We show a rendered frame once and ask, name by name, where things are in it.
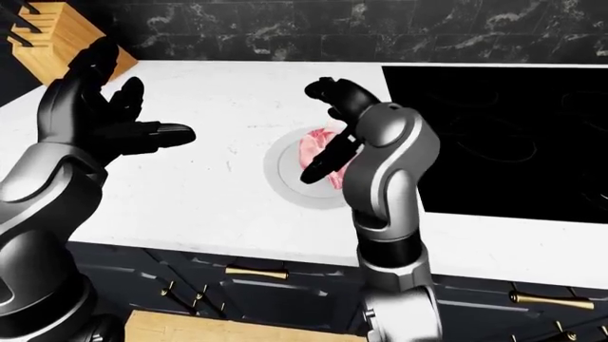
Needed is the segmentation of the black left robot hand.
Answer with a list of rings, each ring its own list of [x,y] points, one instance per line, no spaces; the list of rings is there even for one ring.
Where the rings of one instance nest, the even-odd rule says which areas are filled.
[[[111,99],[101,94],[118,56],[118,45],[107,37],[77,53],[66,75],[51,83],[39,104],[38,142],[77,147],[105,167],[120,156],[195,141],[196,133],[185,124],[138,120],[144,95],[141,79],[128,79]]]

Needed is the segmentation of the raw pink pork chop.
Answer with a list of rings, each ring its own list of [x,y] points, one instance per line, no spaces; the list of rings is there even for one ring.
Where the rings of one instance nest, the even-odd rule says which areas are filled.
[[[329,126],[311,130],[298,145],[298,160],[302,168],[300,180],[314,184],[327,179],[335,190],[341,190],[346,169],[360,145],[349,127],[338,130]]]

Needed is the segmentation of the dark blue cabinet door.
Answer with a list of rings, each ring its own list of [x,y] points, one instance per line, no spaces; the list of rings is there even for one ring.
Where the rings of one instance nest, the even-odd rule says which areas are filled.
[[[195,315],[195,291],[146,250],[71,241],[66,246],[100,297],[129,310]],[[173,295],[161,290],[174,281]]]

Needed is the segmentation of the black glass cooktop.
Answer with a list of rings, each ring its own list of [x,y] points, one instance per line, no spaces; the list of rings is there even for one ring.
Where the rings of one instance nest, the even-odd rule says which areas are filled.
[[[385,66],[441,150],[430,213],[608,224],[608,68]]]

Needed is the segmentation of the wooden knife block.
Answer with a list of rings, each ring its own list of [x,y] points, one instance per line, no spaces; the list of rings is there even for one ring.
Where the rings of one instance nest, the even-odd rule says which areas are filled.
[[[42,33],[31,33],[28,28],[13,25],[10,30],[34,47],[22,47],[9,38],[11,53],[45,86],[63,78],[77,53],[105,36],[66,2],[21,2],[18,14]]]

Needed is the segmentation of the white round plate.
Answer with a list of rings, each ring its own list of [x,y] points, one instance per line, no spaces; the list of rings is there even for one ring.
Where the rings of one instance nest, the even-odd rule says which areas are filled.
[[[302,127],[277,139],[264,156],[265,179],[275,193],[299,207],[314,210],[346,207],[342,190],[335,189],[329,177],[313,184],[300,181],[304,167],[299,162],[299,144],[317,129],[321,127]]]

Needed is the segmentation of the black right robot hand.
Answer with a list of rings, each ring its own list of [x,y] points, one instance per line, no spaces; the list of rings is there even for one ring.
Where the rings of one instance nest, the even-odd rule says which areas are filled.
[[[311,99],[330,105],[329,116],[347,125],[303,170],[300,180],[305,184],[313,184],[330,173],[339,171],[356,155],[363,144],[355,133],[359,119],[370,107],[378,105],[380,100],[355,82],[347,79],[336,81],[331,77],[322,77],[312,82],[304,91]]]

